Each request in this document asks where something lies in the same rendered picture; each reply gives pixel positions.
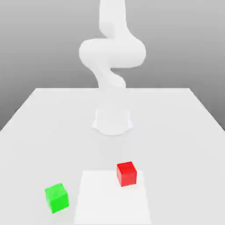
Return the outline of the small red cube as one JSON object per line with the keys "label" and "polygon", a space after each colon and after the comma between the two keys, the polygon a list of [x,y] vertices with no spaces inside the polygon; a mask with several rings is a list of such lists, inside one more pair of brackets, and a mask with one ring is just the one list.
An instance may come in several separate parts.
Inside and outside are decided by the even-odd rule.
{"label": "small red cube", "polygon": [[131,161],[118,163],[116,165],[116,175],[121,187],[134,185],[137,182],[137,170]]}

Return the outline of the small green cube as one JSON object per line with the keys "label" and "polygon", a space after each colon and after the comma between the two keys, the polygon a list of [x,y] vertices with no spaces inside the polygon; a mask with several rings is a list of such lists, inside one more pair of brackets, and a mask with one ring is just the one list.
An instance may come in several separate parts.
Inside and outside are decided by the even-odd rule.
{"label": "small green cube", "polygon": [[62,183],[48,187],[44,191],[47,204],[53,214],[69,206],[69,196]]}

